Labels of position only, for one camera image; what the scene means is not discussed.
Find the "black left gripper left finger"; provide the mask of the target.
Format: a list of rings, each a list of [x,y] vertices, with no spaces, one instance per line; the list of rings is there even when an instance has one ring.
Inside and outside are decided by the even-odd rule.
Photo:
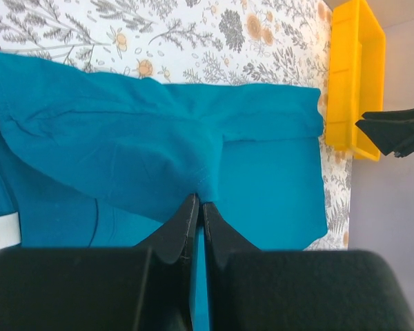
[[[0,330],[192,330],[199,198],[131,248],[0,252]]]

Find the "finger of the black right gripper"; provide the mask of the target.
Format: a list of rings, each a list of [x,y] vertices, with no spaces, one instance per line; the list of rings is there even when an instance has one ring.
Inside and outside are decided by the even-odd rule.
[[[360,119],[355,124],[383,155],[397,158],[414,153],[414,120]]]
[[[361,122],[390,121],[396,123],[414,124],[414,108],[408,110],[396,110],[388,112],[365,112]]]

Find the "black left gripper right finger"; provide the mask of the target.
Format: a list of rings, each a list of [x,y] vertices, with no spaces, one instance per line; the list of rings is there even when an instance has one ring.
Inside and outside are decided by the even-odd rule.
[[[203,206],[212,330],[414,330],[387,262],[364,250],[264,251]]]

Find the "yellow plastic bin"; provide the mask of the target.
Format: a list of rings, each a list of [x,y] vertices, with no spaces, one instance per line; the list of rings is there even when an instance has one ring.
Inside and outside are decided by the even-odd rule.
[[[380,151],[355,125],[365,112],[381,112],[386,35],[366,1],[333,11],[325,141],[357,159],[378,161]]]

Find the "blue t shirt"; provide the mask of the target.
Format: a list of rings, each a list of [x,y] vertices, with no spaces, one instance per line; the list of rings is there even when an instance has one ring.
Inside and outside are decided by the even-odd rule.
[[[205,204],[264,251],[305,251],[326,232],[320,94],[267,83],[155,85],[0,52],[0,133],[25,164],[133,214],[159,194],[183,193],[158,228],[189,195],[199,198],[192,314],[207,328]],[[158,228],[132,245],[8,248],[131,248]]]

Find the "floral patterned table mat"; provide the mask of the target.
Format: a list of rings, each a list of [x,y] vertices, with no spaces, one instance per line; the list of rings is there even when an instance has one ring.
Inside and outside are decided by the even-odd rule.
[[[323,86],[330,15],[318,1],[0,1],[0,51],[110,79]],[[132,245],[184,194],[133,214],[37,172],[0,133],[0,250]]]

